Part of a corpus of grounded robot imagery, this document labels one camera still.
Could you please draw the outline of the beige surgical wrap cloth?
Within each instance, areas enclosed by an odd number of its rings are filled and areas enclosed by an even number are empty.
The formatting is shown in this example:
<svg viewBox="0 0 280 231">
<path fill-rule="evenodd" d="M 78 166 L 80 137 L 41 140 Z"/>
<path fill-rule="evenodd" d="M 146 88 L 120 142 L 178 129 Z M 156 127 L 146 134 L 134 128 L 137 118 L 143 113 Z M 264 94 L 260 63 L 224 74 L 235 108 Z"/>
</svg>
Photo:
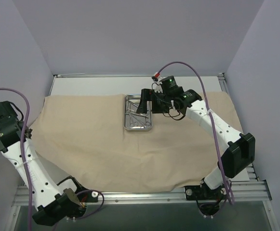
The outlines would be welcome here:
<svg viewBox="0 0 280 231">
<path fill-rule="evenodd" d="M 213 138 L 195 121 L 153 115 L 123 127 L 124 95 L 49 96 L 32 124 L 36 151 L 86 188 L 155 193 L 197 185 L 217 167 Z"/>
</svg>

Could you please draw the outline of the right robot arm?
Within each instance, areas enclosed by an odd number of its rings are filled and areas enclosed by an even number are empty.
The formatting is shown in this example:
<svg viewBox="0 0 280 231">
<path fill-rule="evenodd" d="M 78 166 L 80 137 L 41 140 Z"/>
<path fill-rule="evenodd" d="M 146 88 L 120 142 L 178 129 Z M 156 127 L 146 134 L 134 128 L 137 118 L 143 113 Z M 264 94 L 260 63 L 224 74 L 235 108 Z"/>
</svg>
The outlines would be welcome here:
<svg viewBox="0 0 280 231">
<path fill-rule="evenodd" d="M 202 197 L 212 198 L 219 186 L 236 177 L 254 161 L 255 137 L 230 126 L 208 106 L 206 98 L 194 90 L 183 90 L 177 85 L 174 76 L 153 77 L 153 80 L 159 90 L 142 89 L 136 112 L 146 113 L 148 103 L 151 103 L 153 114 L 164 114 L 174 109 L 213 137 L 217 147 L 217 167 L 203 179 L 204 183 L 199 187 Z"/>
</svg>

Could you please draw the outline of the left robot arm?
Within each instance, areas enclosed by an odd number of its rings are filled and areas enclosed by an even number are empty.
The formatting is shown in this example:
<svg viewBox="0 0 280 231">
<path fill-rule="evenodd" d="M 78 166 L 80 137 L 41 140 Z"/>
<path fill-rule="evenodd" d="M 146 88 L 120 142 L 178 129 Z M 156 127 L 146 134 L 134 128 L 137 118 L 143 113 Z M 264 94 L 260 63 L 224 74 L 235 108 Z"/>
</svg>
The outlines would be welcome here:
<svg viewBox="0 0 280 231">
<path fill-rule="evenodd" d="M 24 122 L 18 119 L 12 102 L 0 102 L 0 152 L 17 170 L 25 183 L 31 182 L 32 201 L 36 212 L 32 215 L 38 225 L 53 226 L 61 219 L 73 220 L 84 215 L 80 204 L 83 190 L 74 177 L 56 184 L 36 154 L 31 139 L 32 130 L 24 133 L 24 150 L 20 138 Z"/>
</svg>

